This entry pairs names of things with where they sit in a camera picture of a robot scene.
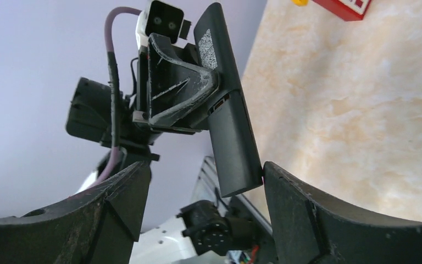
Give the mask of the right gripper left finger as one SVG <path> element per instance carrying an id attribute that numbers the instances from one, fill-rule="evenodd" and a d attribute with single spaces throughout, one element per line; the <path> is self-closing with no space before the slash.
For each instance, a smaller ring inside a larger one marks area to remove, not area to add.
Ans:
<path id="1" fill-rule="evenodd" d="M 128 263 L 151 177 L 136 162 L 65 200 L 0 218 L 0 263 Z"/>

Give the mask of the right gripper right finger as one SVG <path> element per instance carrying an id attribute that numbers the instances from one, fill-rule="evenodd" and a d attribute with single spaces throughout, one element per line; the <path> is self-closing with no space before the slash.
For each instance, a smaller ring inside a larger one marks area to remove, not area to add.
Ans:
<path id="1" fill-rule="evenodd" d="M 422 263 L 422 222 L 345 202 L 273 162 L 264 189 L 280 263 Z"/>

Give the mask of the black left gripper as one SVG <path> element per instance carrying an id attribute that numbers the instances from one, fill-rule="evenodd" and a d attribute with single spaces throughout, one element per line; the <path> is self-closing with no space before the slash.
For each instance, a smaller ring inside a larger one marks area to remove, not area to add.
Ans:
<path id="1" fill-rule="evenodd" d="M 176 47 L 152 33 L 148 48 L 140 49 L 137 73 L 130 133 L 135 142 L 153 145 L 162 133 L 208 129 L 207 101 L 219 86 L 219 74 L 198 65 L 195 45 Z"/>

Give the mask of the black battery cover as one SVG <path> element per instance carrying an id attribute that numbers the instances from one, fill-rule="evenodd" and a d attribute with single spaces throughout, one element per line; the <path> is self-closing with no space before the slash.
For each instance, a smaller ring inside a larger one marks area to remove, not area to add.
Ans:
<path id="1" fill-rule="evenodd" d="M 232 91 L 208 117 L 222 197 L 232 197 L 263 184 L 263 170 L 244 97 Z"/>

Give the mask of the black remote control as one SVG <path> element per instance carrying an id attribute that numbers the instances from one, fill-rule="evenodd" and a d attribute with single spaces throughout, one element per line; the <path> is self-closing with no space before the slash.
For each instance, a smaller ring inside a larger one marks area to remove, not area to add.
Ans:
<path id="1" fill-rule="evenodd" d="M 220 3 L 214 2 L 206 8 L 195 25 L 193 35 L 200 65 L 219 73 L 219 88 L 207 102 L 208 108 L 211 108 L 229 92 L 242 89 Z"/>

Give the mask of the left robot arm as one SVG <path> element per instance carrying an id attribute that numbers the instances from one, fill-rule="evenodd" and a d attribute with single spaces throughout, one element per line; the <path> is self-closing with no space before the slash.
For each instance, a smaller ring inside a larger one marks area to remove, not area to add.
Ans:
<path id="1" fill-rule="evenodd" d="M 195 31 L 194 45 L 176 48 L 171 39 L 151 34 L 139 51 L 140 84 L 132 106 L 118 104 L 117 159 L 110 177 L 136 166 L 132 187 L 118 182 L 103 198 L 95 240 L 83 263 L 127 263 L 137 238 L 151 178 L 150 163 L 158 159 L 149 147 L 164 132 L 193 134 L 208 130 L 212 141 L 218 194 L 231 199 L 222 217 L 210 201 L 181 210 L 182 237 L 197 254 L 249 251 L 252 263 L 276 263 L 278 256 L 268 224 L 250 215 L 245 198 L 236 195 L 263 183 L 263 171 L 242 92 L 231 42 L 211 28 Z"/>

